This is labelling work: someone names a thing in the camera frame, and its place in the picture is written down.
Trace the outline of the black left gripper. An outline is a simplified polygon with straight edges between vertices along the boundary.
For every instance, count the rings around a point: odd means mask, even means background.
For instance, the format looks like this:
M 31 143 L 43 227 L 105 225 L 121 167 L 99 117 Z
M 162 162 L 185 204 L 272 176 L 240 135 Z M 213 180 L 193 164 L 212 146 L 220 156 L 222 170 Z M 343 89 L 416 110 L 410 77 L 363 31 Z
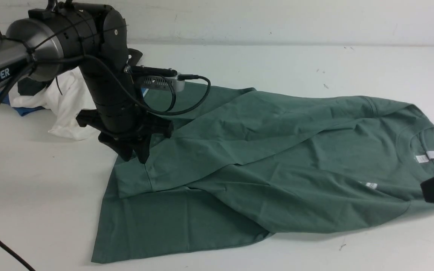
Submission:
M 104 130 L 98 136 L 101 144 L 108 146 L 124 161 L 133 157 L 134 151 L 125 141 L 136 140 L 136 157 L 145 164 L 150 155 L 152 132 L 143 128 L 146 120 L 161 120 L 139 107 L 135 100 L 143 101 L 139 88 L 134 87 L 131 75 L 124 72 L 128 61 L 127 26 L 122 15 L 114 8 L 82 8 L 95 24 L 86 41 L 95 49 L 79 66 L 95 103 Z

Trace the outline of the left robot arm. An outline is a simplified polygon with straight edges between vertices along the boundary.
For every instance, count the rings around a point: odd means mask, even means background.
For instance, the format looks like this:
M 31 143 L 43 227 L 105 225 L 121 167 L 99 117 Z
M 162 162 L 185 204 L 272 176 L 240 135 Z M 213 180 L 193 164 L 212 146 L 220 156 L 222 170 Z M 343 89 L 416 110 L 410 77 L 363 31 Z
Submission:
M 127 22 L 110 5 L 50 0 L 28 14 L 0 34 L 0 103 L 21 79 L 48 82 L 78 68 L 95 109 L 80 110 L 77 125 L 99 131 L 99 141 L 122 159 L 136 155 L 145 163 L 151 137 L 171 137 L 173 124 L 167 112 L 148 107 L 139 82 L 177 72 L 129 66 Z

